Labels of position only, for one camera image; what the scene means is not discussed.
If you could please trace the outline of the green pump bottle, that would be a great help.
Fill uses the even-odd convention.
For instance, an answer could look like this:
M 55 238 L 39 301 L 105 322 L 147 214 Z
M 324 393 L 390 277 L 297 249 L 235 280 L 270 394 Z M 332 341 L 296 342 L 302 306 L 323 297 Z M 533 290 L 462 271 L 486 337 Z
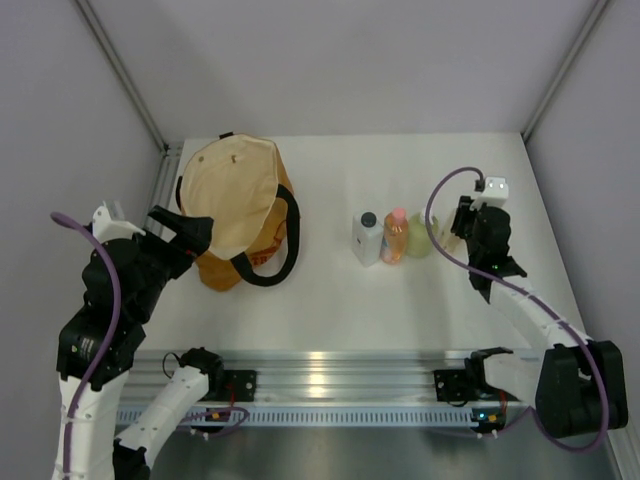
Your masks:
M 412 215 L 408 221 L 408 243 L 406 255 L 411 258 L 426 257 L 433 246 L 427 227 L 432 229 L 432 233 L 437 233 L 437 219 L 429 216 L 426 208 L 422 208 L 418 213 Z

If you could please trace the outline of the orange canvas tote bag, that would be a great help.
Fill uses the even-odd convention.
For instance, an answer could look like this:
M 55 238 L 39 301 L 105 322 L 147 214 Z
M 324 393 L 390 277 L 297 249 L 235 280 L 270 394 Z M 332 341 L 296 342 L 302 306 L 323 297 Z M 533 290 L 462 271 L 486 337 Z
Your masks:
M 181 214 L 213 220 L 196 259 L 201 282 L 224 292 L 244 281 L 282 283 L 300 252 L 301 213 L 276 143 L 228 133 L 196 151 L 178 178 Z

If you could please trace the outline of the orange bottle pink cap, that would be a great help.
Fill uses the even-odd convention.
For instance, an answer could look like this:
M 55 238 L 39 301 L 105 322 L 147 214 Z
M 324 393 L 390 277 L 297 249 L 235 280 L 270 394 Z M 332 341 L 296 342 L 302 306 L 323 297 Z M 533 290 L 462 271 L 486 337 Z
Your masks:
M 408 244 L 408 218 L 404 208 L 394 208 L 383 223 L 381 260 L 387 264 L 400 262 Z

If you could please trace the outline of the white bottle grey cap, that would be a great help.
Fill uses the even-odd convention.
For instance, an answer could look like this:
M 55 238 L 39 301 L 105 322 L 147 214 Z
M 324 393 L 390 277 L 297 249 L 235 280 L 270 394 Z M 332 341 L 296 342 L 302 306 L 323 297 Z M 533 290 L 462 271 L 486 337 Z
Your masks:
M 383 234 L 383 226 L 372 211 L 363 211 L 354 215 L 351 247 L 364 267 L 370 267 L 379 260 Z

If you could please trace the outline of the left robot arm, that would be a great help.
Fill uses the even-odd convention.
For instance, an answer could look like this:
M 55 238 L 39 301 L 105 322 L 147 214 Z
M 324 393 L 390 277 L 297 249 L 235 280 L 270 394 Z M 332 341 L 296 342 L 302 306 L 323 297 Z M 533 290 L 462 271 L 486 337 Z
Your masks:
M 226 386 L 222 358 L 192 348 L 178 359 L 169 383 L 121 434 L 115 432 L 120 397 L 163 289 L 209 248 L 214 221 L 160 206 L 149 217 L 173 231 L 171 240 L 99 207 L 83 226 L 54 212 L 52 220 L 92 245 L 82 272 L 83 305 L 59 334 L 56 371 L 61 422 L 55 479 L 147 479 L 155 459 L 200 400 Z

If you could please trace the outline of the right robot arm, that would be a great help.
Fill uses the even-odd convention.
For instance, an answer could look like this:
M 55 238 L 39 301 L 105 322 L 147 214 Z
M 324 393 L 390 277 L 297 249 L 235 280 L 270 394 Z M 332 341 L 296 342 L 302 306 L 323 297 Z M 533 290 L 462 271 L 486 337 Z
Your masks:
M 509 253 L 509 214 L 462 196 L 451 232 L 466 245 L 468 260 L 462 266 L 471 287 L 538 355 L 537 360 L 524 360 L 507 347 L 472 352 L 457 382 L 466 397 L 513 397 L 533 409 L 553 439 L 626 427 L 620 349 L 573 328 L 533 291 L 526 271 Z

